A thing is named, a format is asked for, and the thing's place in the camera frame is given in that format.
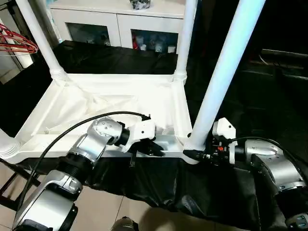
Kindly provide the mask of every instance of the black wire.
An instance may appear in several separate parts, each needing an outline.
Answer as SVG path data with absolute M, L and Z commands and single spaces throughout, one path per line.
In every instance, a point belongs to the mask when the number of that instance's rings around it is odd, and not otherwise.
M 85 119 L 77 124 L 75 124 L 74 126 L 72 126 L 71 128 L 69 128 L 68 130 L 66 130 L 65 132 L 63 132 L 60 136 L 58 136 L 53 142 L 51 142 L 50 145 L 48 145 L 48 147 L 43 151 L 43 153 L 40 155 L 38 161 L 36 162 L 34 168 L 32 169 L 31 171 L 31 174 L 30 174 L 30 177 L 28 178 L 26 184 L 25 184 L 25 187 L 22 191 L 22 194 L 21 194 L 21 197 L 20 197 L 20 200 L 19 200 L 19 203 L 18 203 L 18 207 L 17 207 L 17 211 L 16 211 L 16 214 L 17 212 L 20 210 L 21 206 L 23 205 L 23 202 L 24 202 L 24 199 L 25 199 L 25 196 L 26 196 L 26 189 L 30 186 L 30 183 L 31 183 L 31 180 L 33 179 L 33 176 L 39 166 L 39 164 L 42 162 L 43 158 L 45 157 L 45 155 L 47 154 L 47 152 L 50 150 L 50 148 L 52 148 L 63 136 L 65 136 L 67 133 L 69 133 L 70 131 L 74 130 L 75 128 L 79 127 L 80 125 L 83 125 L 85 123 L 88 123 L 92 120 L 95 120 L 95 119 L 98 119 L 98 118 L 101 118 L 101 117 L 105 117 L 105 116 L 112 116 L 112 115 L 118 115 L 118 114 L 127 114 L 127 115 L 134 115 L 134 116 L 140 116 L 141 118 L 149 118 L 148 116 L 146 115 L 143 115 L 143 114 L 140 114 L 140 113 L 136 113 L 136 112 L 125 112 L 125 111 L 120 111 L 120 112 L 109 112 L 109 113 L 104 113 L 104 114 L 101 114 L 101 115 L 96 115 L 94 117 L 91 117 L 91 118 L 88 118 L 88 119 Z
M 303 158 L 301 158 L 300 156 L 295 156 L 293 153 L 291 153 L 290 151 L 288 151 L 286 148 L 284 148 L 282 145 L 280 145 L 278 142 L 268 139 L 268 138 L 264 138 L 264 137 L 258 137 L 258 136 L 245 136 L 245 137 L 239 137 L 239 138 L 234 138 L 234 139 L 228 139 L 228 141 L 230 143 L 234 142 L 234 141 L 241 141 L 241 140 L 248 140 L 248 139 L 254 139 L 254 140 L 262 140 L 262 141 L 267 141 L 271 144 L 276 145 L 278 148 L 280 148 L 281 150 L 283 150 L 283 153 L 286 153 L 287 158 L 294 164 L 294 166 L 296 167 L 297 171 L 299 172 L 299 174 L 302 176 L 302 178 L 304 179 L 304 181 L 306 183 L 308 183 L 308 178 L 306 177 L 306 175 L 303 173 L 303 171 L 297 166 L 296 164 L 296 159 L 302 161 L 303 163 L 305 163 L 308 166 L 308 162 L 306 160 L 304 160 Z

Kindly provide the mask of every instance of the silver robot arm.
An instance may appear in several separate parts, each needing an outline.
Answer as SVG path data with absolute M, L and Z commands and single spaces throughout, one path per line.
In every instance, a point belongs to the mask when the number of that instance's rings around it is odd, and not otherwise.
M 127 152 L 134 143 L 154 136 L 152 120 L 139 122 L 128 129 L 109 117 L 95 120 L 22 205 L 13 230 L 70 230 L 78 212 L 74 201 L 106 146 L 116 145 Z
M 285 217 L 290 230 L 308 230 L 308 187 L 294 164 L 274 141 L 247 139 L 240 146 L 236 130 L 222 118 L 213 125 L 213 140 L 205 152 L 184 150 L 184 154 L 197 161 L 230 166 L 235 161 L 246 162 L 261 173 Z

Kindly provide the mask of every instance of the floor tile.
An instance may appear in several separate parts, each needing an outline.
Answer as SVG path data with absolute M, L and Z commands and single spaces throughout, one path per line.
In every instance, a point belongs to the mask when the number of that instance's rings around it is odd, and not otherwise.
M 140 231 L 214 231 L 214 222 L 151 208 L 145 202 L 124 197 L 117 219 L 129 217 L 139 224 Z
M 84 187 L 78 200 L 78 214 L 73 231 L 109 230 L 119 211 L 123 197 Z
M 11 229 L 9 229 L 8 227 L 0 225 L 0 231 L 10 231 L 10 230 Z
M 237 227 L 215 223 L 215 231 L 246 231 Z
M 4 164 L 0 163 L 0 187 L 2 187 L 6 181 L 13 174 L 13 171 L 6 167 Z M 38 179 L 42 181 L 45 176 L 40 176 Z M 5 191 L 3 196 L 11 198 L 15 200 L 18 195 L 21 193 L 25 186 L 26 180 L 21 176 L 17 176 L 17 178 L 13 181 L 13 183 L 9 186 L 9 188 Z M 35 186 L 32 186 L 28 193 L 26 194 L 25 200 L 29 197 L 29 195 L 36 189 Z M 15 217 L 15 211 L 6 208 L 0 205 L 0 225 L 11 228 L 13 225 Z

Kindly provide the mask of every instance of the black cloth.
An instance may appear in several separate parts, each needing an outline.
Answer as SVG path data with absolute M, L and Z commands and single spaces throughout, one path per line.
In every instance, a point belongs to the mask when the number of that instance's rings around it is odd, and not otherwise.
M 64 42 L 55 49 L 68 73 L 172 74 L 175 54 L 140 52 L 126 48 Z M 215 61 L 189 58 L 185 85 L 188 108 L 195 121 Z M 240 66 L 219 110 L 237 129 L 237 136 L 271 138 L 307 159 L 307 80 L 282 75 L 280 69 L 251 71 Z M 46 64 L 36 62 L 4 85 L 5 119 L 0 127 L 11 136 L 20 129 L 51 82 Z M 33 166 L 36 159 L 20 163 Z M 44 159 L 39 171 L 48 173 L 57 159 Z M 128 158 L 99 161 L 87 184 L 97 190 L 142 200 L 169 211 L 182 211 L 242 229 L 286 229 L 283 218 L 262 178 L 249 169 L 219 168 L 181 159 L 140 158 L 129 169 Z

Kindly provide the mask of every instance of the cabinet door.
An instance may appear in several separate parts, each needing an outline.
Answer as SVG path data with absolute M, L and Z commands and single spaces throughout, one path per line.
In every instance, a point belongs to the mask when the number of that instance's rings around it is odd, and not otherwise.
M 155 50 L 159 43 L 159 47 L 165 52 L 168 46 L 175 47 L 177 51 L 183 19 L 125 14 L 118 14 L 117 19 L 122 47 L 133 48 L 134 40 L 138 46 L 145 44 L 147 50 Z
M 62 40 L 121 46 L 114 13 L 51 9 Z

